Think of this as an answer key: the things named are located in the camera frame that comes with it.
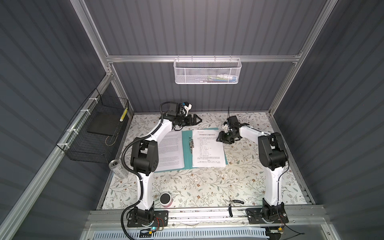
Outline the white paper sheets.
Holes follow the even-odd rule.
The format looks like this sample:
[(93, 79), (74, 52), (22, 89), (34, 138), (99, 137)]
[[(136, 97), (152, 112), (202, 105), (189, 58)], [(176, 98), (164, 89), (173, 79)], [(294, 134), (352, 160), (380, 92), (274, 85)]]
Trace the white paper sheets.
[(226, 156), (224, 145), (217, 142), (219, 130), (193, 130), (193, 167), (224, 168)]

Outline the teal plastic folder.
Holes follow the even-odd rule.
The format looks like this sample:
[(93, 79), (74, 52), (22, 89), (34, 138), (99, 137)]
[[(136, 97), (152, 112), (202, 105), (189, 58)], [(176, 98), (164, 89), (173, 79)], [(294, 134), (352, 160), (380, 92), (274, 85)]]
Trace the teal plastic folder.
[(183, 169), (179, 170), (190, 170), (193, 169), (193, 155), (190, 152), (190, 146), (189, 146), (189, 136), (192, 137), (193, 135), (193, 130), (190, 131), (181, 131), (182, 132), (182, 139), (183, 139), (183, 150), (184, 150), (184, 162), (185, 162), (185, 167)]

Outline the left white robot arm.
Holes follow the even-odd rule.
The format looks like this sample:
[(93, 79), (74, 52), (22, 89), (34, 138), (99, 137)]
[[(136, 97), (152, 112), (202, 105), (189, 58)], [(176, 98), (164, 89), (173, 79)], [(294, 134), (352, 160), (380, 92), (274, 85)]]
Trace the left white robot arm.
[(132, 220), (148, 226), (155, 219), (155, 203), (152, 196), (154, 172), (159, 164), (159, 143), (174, 127), (195, 126), (202, 122), (197, 115), (189, 114), (188, 102), (164, 102), (160, 104), (160, 119), (145, 136), (136, 137), (122, 153), (122, 165), (138, 179), (138, 200), (128, 207)]

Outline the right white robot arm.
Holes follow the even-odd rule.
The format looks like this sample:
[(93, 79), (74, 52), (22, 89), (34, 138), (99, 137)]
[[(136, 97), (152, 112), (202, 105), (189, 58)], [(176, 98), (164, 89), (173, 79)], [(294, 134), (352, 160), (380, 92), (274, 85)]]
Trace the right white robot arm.
[(289, 157), (283, 137), (277, 132), (255, 129), (247, 123), (240, 123), (236, 116), (230, 116), (224, 122), (217, 141), (230, 145), (243, 138), (258, 143), (259, 160), (266, 172), (261, 216), (266, 223), (279, 221), (286, 224), (289, 220), (282, 199), (281, 178), (289, 169)]

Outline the printed paper sheet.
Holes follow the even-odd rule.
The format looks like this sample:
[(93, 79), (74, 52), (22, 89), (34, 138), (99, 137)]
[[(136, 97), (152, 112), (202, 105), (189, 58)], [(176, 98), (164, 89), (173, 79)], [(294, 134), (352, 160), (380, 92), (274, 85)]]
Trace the printed paper sheet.
[(183, 169), (184, 150), (182, 132), (170, 132), (159, 143), (159, 164), (155, 172)]

